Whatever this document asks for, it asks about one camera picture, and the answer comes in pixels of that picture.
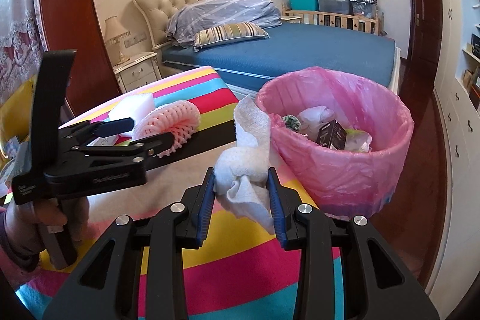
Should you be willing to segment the left hand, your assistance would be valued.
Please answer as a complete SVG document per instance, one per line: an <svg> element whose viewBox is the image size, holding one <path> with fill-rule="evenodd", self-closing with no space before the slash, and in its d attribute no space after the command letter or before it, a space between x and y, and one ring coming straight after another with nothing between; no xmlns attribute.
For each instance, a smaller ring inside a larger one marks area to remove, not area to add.
<svg viewBox="0 0 480 320"><path fill-rule="evenodd" d="M72 239L81 241L89 219L86 197L67 201L62 212L52 200L40 200L17 205L10 202L1 212L1 247L10 260L25 270L31 270L46 249L39 226L67 227Z"/></svg>

